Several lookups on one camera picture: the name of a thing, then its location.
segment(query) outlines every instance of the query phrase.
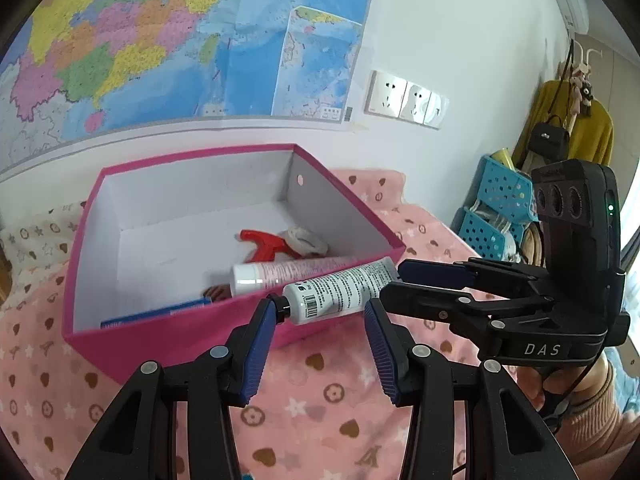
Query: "hand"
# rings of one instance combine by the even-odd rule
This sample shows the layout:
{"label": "hand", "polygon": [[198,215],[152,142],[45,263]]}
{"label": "hand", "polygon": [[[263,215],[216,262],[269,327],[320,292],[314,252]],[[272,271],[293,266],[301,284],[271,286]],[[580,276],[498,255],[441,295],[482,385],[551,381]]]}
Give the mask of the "hand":
{"label": "hand", "polygon": [[[544,389],[552,394],[564,394],[583,370],[584,367],[558,370],[546,378]],[[576,386],[572,403],[584,402],[597,394],[607,381],[608,372],[609,362],[604,353],[602,353],[586,377]],[[540,374],[534,368],[519,366],[517,383],[522,392],[531,401],[533,407],[536,410],[542,408],[545,403],[545,394]]]}

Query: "yellow sweater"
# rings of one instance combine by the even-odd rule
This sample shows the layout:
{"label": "yellow sweater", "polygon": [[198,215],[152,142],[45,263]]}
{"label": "yellow sweater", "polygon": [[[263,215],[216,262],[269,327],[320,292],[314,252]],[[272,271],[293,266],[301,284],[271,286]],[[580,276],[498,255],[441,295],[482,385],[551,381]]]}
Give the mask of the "yellow sweater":
{"label": "yellow sweater", "polygon": [[[554,98],[556,89],[558,88],[558,80],[547,81],[538,91],[536,101],[534,102],[529,119],[524,127],[518,143],[513,150],[513,163],[520,167],[527,156],[527,143],[533,126],[537,123],[543,123],[547,120],[546,112],[549,110],[551,101]],[[569,83],[562,82],[562,87],[558,92],[558,98],[551,114],[555,114],[563,121],[566,115],[567,96],[569,92]],[[553,118],[551,124],[558,125],[557,118]],[[591,117],[580,117],[575,120],[574,130],[569,139],[569,157],[581,158],[582,160],[590,160],[598,164],[609,165],[611,160],[611,149],[613,147],[613,123],[609,113],[604,106],[594,99],[591,102]]]}

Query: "ceiling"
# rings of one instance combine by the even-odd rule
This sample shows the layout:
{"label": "ceiling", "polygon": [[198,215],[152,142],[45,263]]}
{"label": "ceiling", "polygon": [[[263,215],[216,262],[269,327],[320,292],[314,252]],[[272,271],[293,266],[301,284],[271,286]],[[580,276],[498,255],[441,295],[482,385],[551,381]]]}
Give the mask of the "ceiling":
{"label": "ceiling", "polygon": [[640,66],[640,56],[609,7],[602,0],[585,1],[589,9],[588,35]]}

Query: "pink bedsheet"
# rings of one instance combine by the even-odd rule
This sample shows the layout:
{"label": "pink bedsheet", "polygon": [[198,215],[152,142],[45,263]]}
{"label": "pink bedsheet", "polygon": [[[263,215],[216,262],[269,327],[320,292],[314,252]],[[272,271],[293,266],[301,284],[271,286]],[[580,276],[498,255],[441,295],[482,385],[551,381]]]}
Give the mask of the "pink bedsheet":
{"label": "pink bedsheet", "polygon": [[[452,262],[474,253],[424,209],[401,203],[394,171],[335,172],[407,245],[405,257]],[[118,385],[60,333],[66,265],[26,300],[0,312],[0,426],[34,478],[64,478]],[[491,299],[490,295],[479,299]],[[476,349],[446,325],[400,318],[416,341],[452,360]],[[270,352],[260,391],[232,421],[242,471],[255,480],[390,480],[398,477],[410,410],[382,393],[361,316]],[[178,478],[188,478],[186,407],[178,407]],[[464,416],[456,458],[465,461]]]}

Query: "screw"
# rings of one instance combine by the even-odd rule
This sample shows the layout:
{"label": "screw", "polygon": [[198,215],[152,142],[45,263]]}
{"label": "screw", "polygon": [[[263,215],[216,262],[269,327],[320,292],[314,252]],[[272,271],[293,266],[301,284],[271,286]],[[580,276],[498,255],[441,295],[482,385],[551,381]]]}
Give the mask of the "screw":
{"label": "screw", "polygon": [[218,345],[209,350],[209,355],[220,359],[229,353],[229,349],[226,346]]}
{"label": "screw", "polygon": [[140,367],[140,371],[143,374],[149,375],[158,370],[158,363],[155,361],[147,361],[146,363],[142,363]]}
{"label": "screw", "polygon": [[498,361],[494,361],[493,359],[488,359],[484,362],[484,369],[492,374],[497,374],[500,371],[500,363]]}
{"label": "screw", "polygon": [[412,349],[412,352],[415,356],[418,357],[429,357],[431,355],[431,349],[425,345],[416,345]]}

